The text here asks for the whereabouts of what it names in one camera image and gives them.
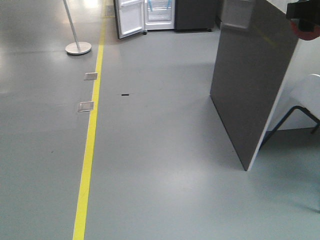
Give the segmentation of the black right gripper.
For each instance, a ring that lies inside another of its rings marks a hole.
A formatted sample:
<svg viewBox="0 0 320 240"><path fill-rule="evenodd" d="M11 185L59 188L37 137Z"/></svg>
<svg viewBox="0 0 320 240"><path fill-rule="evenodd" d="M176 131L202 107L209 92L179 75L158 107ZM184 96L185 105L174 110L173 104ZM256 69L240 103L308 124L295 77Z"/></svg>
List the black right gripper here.
<svg viewBox="0 0 320 240"><path fill-rule="evenodd" d="M320 25L320 1L298 0L287 4L286 18L288 20L304 20Z"/></svg>

